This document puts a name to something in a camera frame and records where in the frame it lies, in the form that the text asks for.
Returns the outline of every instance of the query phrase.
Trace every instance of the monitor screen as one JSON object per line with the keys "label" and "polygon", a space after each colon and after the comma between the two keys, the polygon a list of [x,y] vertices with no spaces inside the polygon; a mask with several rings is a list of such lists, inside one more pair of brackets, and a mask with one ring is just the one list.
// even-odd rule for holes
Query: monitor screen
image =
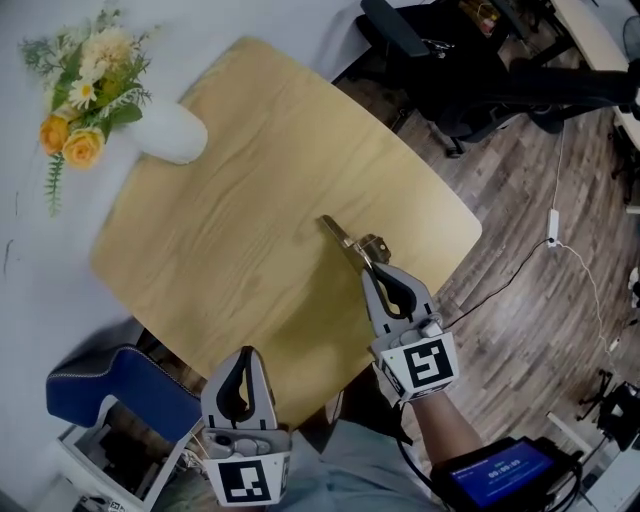
{"label": "monitor screen", "polygon": [[451,476],[483,508],[517,491],[552,465],[545,454],[519,441]]}

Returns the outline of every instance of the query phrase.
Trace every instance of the table top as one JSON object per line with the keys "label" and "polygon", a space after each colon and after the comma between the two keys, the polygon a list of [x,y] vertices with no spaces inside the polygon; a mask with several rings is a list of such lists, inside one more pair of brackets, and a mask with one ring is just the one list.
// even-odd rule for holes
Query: table top
{"label": "table top", "polygon": [[295,427],[372,360],[359,276],[318,217],[382,236],[432,294],[480,224],[391,131],[266,43],[239,40],[183,104],[207,126],[205,152],[182,167],[139,160],[92,267],[204,377],[256,347]]}
{"label": "table top", "polygon": [[[592,69],[627,71],[629,61],[606,27],[582,0],[551,0],[556,16],[567,28],[580,53]],[[632,114],[616,115],[636,148],[640,149],[640,122]]]}

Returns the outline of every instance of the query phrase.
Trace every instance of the scissors blade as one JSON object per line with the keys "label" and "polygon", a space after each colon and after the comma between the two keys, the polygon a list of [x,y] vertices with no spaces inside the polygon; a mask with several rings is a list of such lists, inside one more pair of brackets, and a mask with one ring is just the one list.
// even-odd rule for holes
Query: scissors blade
{"label": "scissors blade", "polygon": [[353,240],[351,237],[345,233],[344,229],[342,229],[338,223],[333,220],[333,217],[330,215],[323,215],[320,217],[320,220],[324,222],[324,225],[327,226],[329,231],[336,237],[338,242],[340,243],[340,247],[343,249],[349,249],[353,245]]}

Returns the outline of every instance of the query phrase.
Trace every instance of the yellow rose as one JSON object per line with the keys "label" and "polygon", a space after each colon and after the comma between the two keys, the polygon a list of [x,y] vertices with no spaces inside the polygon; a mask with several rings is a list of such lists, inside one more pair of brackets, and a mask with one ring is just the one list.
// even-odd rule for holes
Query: yellow rose
{"label": "yellow rose", "polygon": [[74,169],[86,171],[102,156],[104,134],[98,128],[74,131],[62,148],[62,155]]}
{"label": "yellow rose", "polygon": [[40,144],[47,155],[58,153],[69,137],[69,124],[61,117],[51,115],[40,126]]}

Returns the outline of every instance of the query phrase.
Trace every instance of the artificial flower bouquet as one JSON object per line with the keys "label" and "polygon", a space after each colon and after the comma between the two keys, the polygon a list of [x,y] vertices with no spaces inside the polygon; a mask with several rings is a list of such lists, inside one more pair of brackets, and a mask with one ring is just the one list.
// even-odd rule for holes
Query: artificial flower bouquet
{"label": "artificial flower bouquet", "polygon": [[113,127],[137,121],[150,94],[139,83],[149,65],[141,45],[148,32],[134,36],[118,23],[118,9],[54,37],[25,40],[27,67],[42,77],[48,117],[40,142],[49,155],[45,195],[49,213],[60,210],[64,164],[88,170],[100,159]]}

